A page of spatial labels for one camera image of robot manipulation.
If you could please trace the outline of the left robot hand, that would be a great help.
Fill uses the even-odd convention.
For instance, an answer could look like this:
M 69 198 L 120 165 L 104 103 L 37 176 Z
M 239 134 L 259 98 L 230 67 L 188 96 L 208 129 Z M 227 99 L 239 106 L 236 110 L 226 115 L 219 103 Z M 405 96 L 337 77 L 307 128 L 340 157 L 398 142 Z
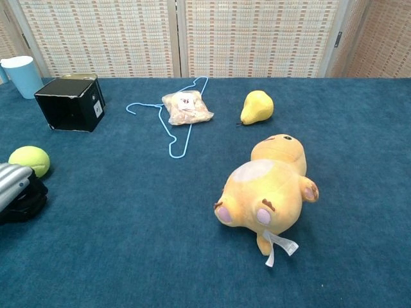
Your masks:
M 44 208 L 47 193 L 31 167 L 1 163 L 1 225 L 34 218 Z

